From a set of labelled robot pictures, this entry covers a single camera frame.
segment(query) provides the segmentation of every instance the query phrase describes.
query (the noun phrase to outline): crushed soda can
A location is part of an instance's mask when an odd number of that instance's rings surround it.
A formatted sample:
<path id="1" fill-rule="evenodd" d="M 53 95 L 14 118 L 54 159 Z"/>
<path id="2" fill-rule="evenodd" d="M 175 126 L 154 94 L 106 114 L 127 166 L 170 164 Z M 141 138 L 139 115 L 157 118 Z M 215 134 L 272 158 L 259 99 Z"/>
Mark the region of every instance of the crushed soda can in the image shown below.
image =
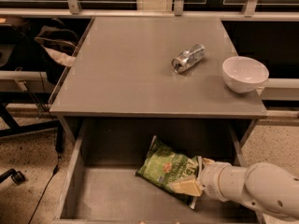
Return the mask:
<path id="1" fill-rule="evenodd" d="M 185 49 L 179 56 L 172 60 L 172 68 L 178 74 L 181 74 L 195 64 L 199 63 L 205 56 L 206 48 L 203 45 L 194 45 L 190 49 Z"/>

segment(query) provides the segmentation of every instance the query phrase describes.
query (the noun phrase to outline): bag of chips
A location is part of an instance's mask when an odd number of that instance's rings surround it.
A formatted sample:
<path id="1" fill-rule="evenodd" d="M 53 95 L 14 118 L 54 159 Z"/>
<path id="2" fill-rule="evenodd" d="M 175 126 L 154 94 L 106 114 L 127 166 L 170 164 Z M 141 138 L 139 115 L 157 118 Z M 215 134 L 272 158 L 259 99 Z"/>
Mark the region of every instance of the bag of chips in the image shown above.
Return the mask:
<path id="1" fill-rule="evenodd" d="M 186 176 L 195 175 L 197 177 L 199 163 L 199 157 L 195 156 L 190 159 L 184 154 L 177 153 L 154 136 L 147 158 L 143 166 L 135 174 L 142 176 L 160 189 L 164 189 L 194 209 L 196 197 L 177 194 L 171 190 L 169 185 Z"/>

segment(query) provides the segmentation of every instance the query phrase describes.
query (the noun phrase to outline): white bowl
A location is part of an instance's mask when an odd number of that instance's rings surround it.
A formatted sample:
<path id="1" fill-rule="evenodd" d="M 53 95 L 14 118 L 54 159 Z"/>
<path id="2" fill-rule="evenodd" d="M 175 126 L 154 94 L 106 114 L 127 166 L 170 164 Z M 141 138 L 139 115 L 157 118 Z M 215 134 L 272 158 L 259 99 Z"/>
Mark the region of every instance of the white bowl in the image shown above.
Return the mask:
<path id="1" fill-rule="evenodd" d="M 232 91 L 245 93 L 260 87 L 269 78 L 269 71 L 254 59 L 234 56 L 224 61 L 222 75 Z"/>

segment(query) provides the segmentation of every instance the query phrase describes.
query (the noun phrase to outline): table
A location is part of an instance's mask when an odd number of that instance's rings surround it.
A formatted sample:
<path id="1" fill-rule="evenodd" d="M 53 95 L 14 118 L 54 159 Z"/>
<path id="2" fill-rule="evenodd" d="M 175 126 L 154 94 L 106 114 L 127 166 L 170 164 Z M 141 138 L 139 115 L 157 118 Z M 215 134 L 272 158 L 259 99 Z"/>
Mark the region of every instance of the table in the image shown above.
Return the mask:
<path id="1" fill-rule="evenodd" d="M 172 59 L 194 44 L 206 47 L 204 60 L 176 74 Z M 173 213 L 182 223 L 255 222 L 248 210 L 204 197 L 190 212 L 131 177 L 154 133 L 190 155 L 236 156 L 245 165 L 240 148 L 266 109 L 256 91 L 225 85 L 221 65 L 235 55 L 217 17 L 97 17 L 50 110 L 76 143 L 55 223 L 173 223 Z"/>

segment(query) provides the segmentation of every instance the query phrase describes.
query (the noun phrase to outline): drawer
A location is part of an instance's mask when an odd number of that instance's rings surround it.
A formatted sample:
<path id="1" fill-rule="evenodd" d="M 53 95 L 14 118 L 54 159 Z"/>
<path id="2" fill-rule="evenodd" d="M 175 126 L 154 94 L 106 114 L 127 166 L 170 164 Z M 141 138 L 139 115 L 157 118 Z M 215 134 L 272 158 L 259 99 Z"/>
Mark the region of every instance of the drawer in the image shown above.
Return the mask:
<path id="1" fill-rule="evenodd" d="M 135 171 L 153 135 L 189 157 L 231 161 L 227 119 L 83 121 L 53 223 L 256 223 L 255 213 L 205 194 L 194 210 Z"/>

